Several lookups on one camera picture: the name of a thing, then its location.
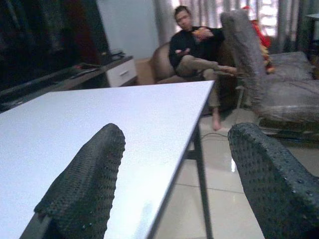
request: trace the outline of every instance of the short hair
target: short hair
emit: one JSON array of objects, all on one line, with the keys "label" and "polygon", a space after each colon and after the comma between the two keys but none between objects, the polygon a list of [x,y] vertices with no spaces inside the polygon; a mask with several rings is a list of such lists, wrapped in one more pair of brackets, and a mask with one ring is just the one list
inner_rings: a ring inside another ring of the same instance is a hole
[{"label": "short hair", "polygon": [[179,14],[181,11],[186,11],[189,15],[191,15],[190,10],[188,7],[180,5],[177,8],[175,8],[174,18],[176,19],[176,15]]}]

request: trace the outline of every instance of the television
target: television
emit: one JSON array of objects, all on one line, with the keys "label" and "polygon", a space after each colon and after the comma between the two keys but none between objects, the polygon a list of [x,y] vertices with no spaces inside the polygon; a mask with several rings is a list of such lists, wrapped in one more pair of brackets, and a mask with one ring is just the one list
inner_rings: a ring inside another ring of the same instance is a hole
[{"label": "television", "polygon": [[0,29],[0,94],[79,63],[112,59],[95,0],[2,0]]}]

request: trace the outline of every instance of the khaki pants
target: khaki pants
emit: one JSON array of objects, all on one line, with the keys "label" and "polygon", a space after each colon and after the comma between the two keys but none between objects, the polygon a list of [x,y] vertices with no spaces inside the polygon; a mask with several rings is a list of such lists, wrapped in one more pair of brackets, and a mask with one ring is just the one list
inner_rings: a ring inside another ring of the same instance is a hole
[{"label": "khaki pants", "polygon": [[207,81],[215,81],[212,91],[208,98],[210,107],[219,107],[219,80],[215,71],[219,70],[218,63],[215,61],[207,61],[204,59],[196,58],[191,55],[183,56],[179,65],[176,68],[178,75],[182,77],[190,77],[200,74]]}]

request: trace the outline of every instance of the white wall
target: white wall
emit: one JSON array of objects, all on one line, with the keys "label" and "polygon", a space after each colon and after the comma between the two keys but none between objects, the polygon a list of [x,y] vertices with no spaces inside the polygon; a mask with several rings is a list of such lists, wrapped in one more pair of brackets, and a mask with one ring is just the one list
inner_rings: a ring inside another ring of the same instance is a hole
[{"label": "white wall", "polygon": [[135,59],[151,57],[159,46],[151,0],[97,0],[110,49]]}]

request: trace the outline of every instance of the brown sofa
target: brown sofa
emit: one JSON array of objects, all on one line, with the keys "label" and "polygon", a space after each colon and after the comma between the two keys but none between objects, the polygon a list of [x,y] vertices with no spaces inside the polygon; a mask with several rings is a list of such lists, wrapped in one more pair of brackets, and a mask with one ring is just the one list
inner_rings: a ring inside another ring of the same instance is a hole
[{"label": "brown sofa", "polygon": [[[160,46],[151,58],[151,67],[154,80],[157,84],[182,83],[191,81],[202,81],[201,77],[179,77],[175,74],[168,59],[169,42]],[[217,54],[220,65],[234,66],[231,51],[226,43],[222,43]],[[232,108],[236,104],[237,79],[228,75],[220,76],[220,111]]]}]

